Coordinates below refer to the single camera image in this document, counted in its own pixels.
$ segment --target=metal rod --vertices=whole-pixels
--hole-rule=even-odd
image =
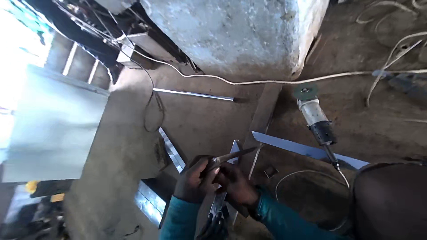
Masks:
[[[86,1],[86,0],[84,0],[85,2],[86,2],[86,4],[88,5],[88,7],[89,8],[92,8],[92,6]],[[104,24],[104,22],[102,21],[102,19],[98,16],[98,14],[95,12],[95,11],[93,11],[94,12],[94,14],[95,14],[95,16],[97,17],[97,19],[101,22],[101,24],[105,27],[105,29],[107,29],[107,32],[111,35],[111,37],[112,38],[114,38],[114,35],[110,32],[110,30],[107,28],[107,26]]]
[[[153,91],[156,92],[164,92],[164,93],[171,93],[171,94],[182,94],[182,95],[190,95],[190,96],[196,96],[196,97],[207,97],[207,98],[215,98],[215,99],[221,99],[226,101],[234,101],[233,97],[222,97],[222,96],[214,96],[209,94],[198,94],[198,93],[191,93],[191,92],[180,92],[180,91],[173,91],[173,90],[166,90],[161,88],[153,88]]]

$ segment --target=person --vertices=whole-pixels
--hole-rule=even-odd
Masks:
[[[170,200],[164,224],[160,230],[160,240],[194,239],[199,207],[206,193],[214,191],[212,185],[214,181],[221,184],[221,188],[227,192],[228,197],[233,202],[247,207],[250,215],[255,220],[263,223],[277,240],[349,239],[318,228],[315,224],[302,219],[291,208],[273,200],[266,192],[257,190],[244,177],[239,168],[233,164],[224,162],[221,167],[211,170],[204,178],[200,178],[200,173],[206,168],[207,164],[208,161],[206,159],[200,160],[181,173],[175,186],[175,192]],[[222,230],[217,230],[216,232],[213,230],[210,233],[224,235]],[[198,236],[197,239],[221,238]]]
[[[52,0],[22,0],[34,10],[43,14],[55,28],[70,40],[78,43],[83,49],[98,59],[108,70],[111,81],[116,84],[121,67],[117,64],[120,50],[104,43],[102,39],[81,29],[70,17],[59,9]]]

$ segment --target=electrical cord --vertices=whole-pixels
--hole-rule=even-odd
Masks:
[[[396,50],[396,48],[400,45],[401,42],[403,42],[404,40],[407,40],[409,38],[414,38],[414,37],[419,37],[419,36],[424,36],[427,35],[427,32],[418,32],[418,33],[414,33],[414,34],[410,34],[406,37],[403,37],[401,40],[399,40],[396,45],[394,46],[394,48],[391,50],[389,57],[387,58],[387,61],[385,62],[384,66],[381,68],[380,70],[380,74],[376,77],[374,83],[372,84],[371,88],[369,89],[369,93],[368,96],[366,98],[366,106],[369,107],[369,100],[371,98],[372,92],[374,91],[375,87],[377,86],[378,82],[381,79],[381,76],[383,75],[384,71],[386,68],[388,68],[391,64],[389,64],[390,59],[393,56],[394,51]],[[398,59],[400,59],[401,57],[403,57],[406,53],[408,53],[409,51],[404,51],[401,54],[398,54],[398,56],[396,57],[395,60],[392,61],[392,63],[396,62]]]
[[[279,202],[279,198],[277,197],[277,188],[279,187],[279,184],[280,184],[284,179],[286,179],[287,177],[290,177],[290,176],[292,176],[292,175],[294,175],[294,174],[297,174],[297,173],[318,173],[318,174],[323,175],[323,176],[325,176],[325,177],[328,177],[328,178],[330,178],[330,179],[332,179],[332,180],[336,181],[337,183],[339,183],[339,184],[341,184],[341,185],[343,185],[343,186],[346,186],[348,189],[350,189],[350,184],[348,183],[347,178],[345,177],[345,175],[344,175],[344,174],[341,172],[341,170],[339,170],[339,169],[338,169],[338,172],[339,172],[339,173],[341,174],[341,176],[344,178],[344,180],[345,180],[345,184],[344,184],[344,183],[342,183],[340,180],[336,179],[335,177],[332,177],[332,176],[331,176],[331,175],[329,175],[329,174],[322,173],[322,172],[319,172],[319,171],[314,171],[314,170],[301,170],[301,171],[297,171],[297,172],[290,173],[290,174],[288,174],[288,175],[284,176],[282,179],[280,179],[280,181],[277,183],[276,188],[275,188],[276,200],[277,200],[277,202]],[[346,222],[347,222],[347,217],[344,217],[344,219],[340,222],[340,224],[339,224],[337,227],[335,227],[335,228],[333,228],[333,229],[331,229],[331,230],[329,230],[329,231],[336,231],[336,230],[340,229],[342,226],[344,226],[344,224],[345,224]]]
[[[417,16],[417,15],[418,15],[418,13],[417,13],[417,12],[415,12],[415,11],[413,11],[413,10],[409,9],[408,7],[406,7],[405,5],[403,5],[403,4],[401,4],[401,3],[398,3],[398,2],[395,2],[395,1],[376,1],[376,2],[373,2],[373,3],[369,4],[369,5],[365,8],[365,10],[363,10],[363,11],[362,11],[358,16],[357,16],[357,18],[356,18],[356,23],[359,23],[359,24],[366,24],[366,23],[370,23],[370,22],[374,21],[374,19],[373,19],[373,18],[370,18],[370,19],[368,19],[368,20],[360,20],[360,17],[361,17],[361,16],[362,16],[366,11],[370,10],[372,7],[375,7],[375,6],[395,6],[395,7],[398,7],[398,8],[400,8],[400,9],[402,9],[403,11],[406,11],[406,12],[410,12],[410,13],[412,13],[414,16]]]

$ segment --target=steel angle bar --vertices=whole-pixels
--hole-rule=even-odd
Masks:
[[[139,187],[135,194],[134,201],[148,219],[160,228],[166,202],[143,181],[139,181]]]
[[[322,149],[306,146],[281,138],[272,137],[259,132],[252,131],[252,135],[254,136],[255,140],[259,142],[276,146],[287,151],[295,152],[300,155],[304,155],[322,161],[328,158],[326,152]],[[368,164],[368,162],[361,161],[355,158],[350,158],[340,154],[334,153],[334,155],[338,159],[340,166],[346,167],[351,170],[358,170]]]
[[[159,128],[159,133],[164,139],[167,154],[169,155],[178,172],[181,173],[185,167],[184,161],[182,160],[181,156],[178,154],[178,151],[173,146],[172,142],[167,137],[166,133],[163,131],[162,128]]]

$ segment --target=sheet metal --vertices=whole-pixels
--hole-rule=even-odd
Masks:
[[[214,96],[214,95],[209,95],[209,94],[198,94],[198,93],[191,93],[191,92],[181,92],[181,91],[173,91],[173,90],[167,90],[167,89],[161,89],[161,88],[153,88],[153,91],[164,92],[164,93],[171,93],[171,94],[182,94],[182,95],[189,95],[189,96],[196,96],[196,97],[215,98],[215,99],[232,101],[232,102],[234,101],[233,97],[222,97],[222,96]]]
[[[238,151],[240,151],[239,145],[237,144],[237,141],[234,140],[230,153],[238,152]],[[234,164],[238,159],[239,159],[238,157],[232,158],[232,159],[228,160],[227,162]],[[209,211],[209,213],[212,213],[213,216],[216,216],[216,214],[219,211],[221,211],[222,206],[224,205],[225,196],[227,196],[226,192],[215,195],[215,198],[213,199],[213,203],[212,203],[211,210]]]
[[[16,81],[17,107],[0,120],[11,133],[3,182],[79,179],[110,93],[34,65]]]
[[[178,172],[181,173],[185,167],[184,161],[182,160],[181,156],[178,154],[178,151],[173,146],[172,142],[167,137],[166,133],[163,131],[162,128],[159,128],[159,133],[162,136],[162,138],[164,139],[167,154],[169,155],[170,159],[172,160],[172,162],[175,165]]]
[[[291,152],[295,152],[300,155],[304,155],[304,156],[311,157],[318,160],[323,160],[328,158],[328,156],[326,155],[326,152],[322,149],[306,146],[303,144],[295,143],[295,142],[281,139],[281,138],[272,137],[259,132],[252,131],[252,135],[254,136],[255,140],[259,142],[276,146],[278,148],[288,150]],[[334,155],[338,159],[340,166],[346,167],[348,169],[357,170],[368,164],[368,162],[361,161],[355,158],[350,158],[340,154],[334,153]]]
[[[152,223],[160,227],[166,202],[143,181],[139,182],[138,191],[135,194],[135,204]]]

